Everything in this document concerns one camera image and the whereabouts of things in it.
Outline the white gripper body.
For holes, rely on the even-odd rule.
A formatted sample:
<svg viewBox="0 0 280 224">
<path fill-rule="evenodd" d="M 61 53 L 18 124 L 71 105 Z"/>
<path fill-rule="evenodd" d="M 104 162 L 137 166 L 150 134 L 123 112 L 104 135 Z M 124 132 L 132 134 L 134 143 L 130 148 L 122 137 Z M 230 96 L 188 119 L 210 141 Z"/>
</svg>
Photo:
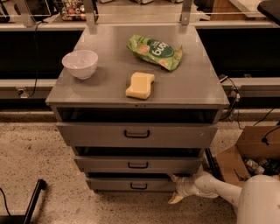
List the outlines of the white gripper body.
<svg viewBox="0 0 280 224">
<path fill-rule="evenodd" d="M 187 197 L 196 193 L 193 178 L 179 177 L 176 183 L 176 191 L 179 196 Z"/>
</svg>

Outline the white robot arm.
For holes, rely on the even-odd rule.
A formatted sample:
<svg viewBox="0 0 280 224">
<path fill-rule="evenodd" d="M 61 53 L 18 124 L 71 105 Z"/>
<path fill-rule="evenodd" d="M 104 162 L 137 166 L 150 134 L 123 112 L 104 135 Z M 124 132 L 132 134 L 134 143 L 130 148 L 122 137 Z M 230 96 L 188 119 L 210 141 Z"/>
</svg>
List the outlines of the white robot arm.
<svg viewBox="0 0 280 224">
<path fill-rule="evenodd" d="M 192 195 L 220 196 L 236 208 L 236 224 L 280 224 L 280 180 L 273 176 L 255 175 L 243 186 L 218 180 L 206 171 L 193 177 L 170 174 L 170 178 L 176 186 L 170 204 Z"/>
</svg>

